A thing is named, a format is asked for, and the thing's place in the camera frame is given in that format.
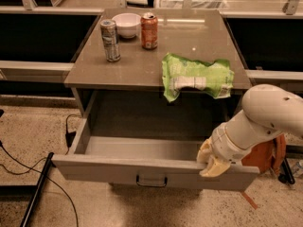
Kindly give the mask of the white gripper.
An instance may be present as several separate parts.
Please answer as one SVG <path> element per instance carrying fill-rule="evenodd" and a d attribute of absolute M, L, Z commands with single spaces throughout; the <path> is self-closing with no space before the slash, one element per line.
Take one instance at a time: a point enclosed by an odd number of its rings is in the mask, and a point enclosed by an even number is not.
<path fill-rule="evenodd" d="M 250 130 L 250 125 L 240 124 L 230 126 L 222 123 L 217 127 L 211 134 L 211 141 L 206 139 L 198 150 L 196 161 L 201 164 L 208 162 L 200 175 L 207 178 L 218 177 L 230 167 L 229 162 L 240 161 L 249 154 L 253 146 Z M 218 158 L 210 156 L 212 151 Z"/>

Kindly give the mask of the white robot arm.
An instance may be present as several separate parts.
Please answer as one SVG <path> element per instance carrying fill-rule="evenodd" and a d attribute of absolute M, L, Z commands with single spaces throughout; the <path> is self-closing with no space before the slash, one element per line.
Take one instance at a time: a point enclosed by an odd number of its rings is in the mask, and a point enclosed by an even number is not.
<path fill-rule="evenodd" d="M 242 97 L 241 110 L 201 145 L 196 160 L 206 168 L 200 175 L 222 175 L 254 146 L 283 132 L 303 137 L 303 98 L 270 84 L 250 88 Z"/>

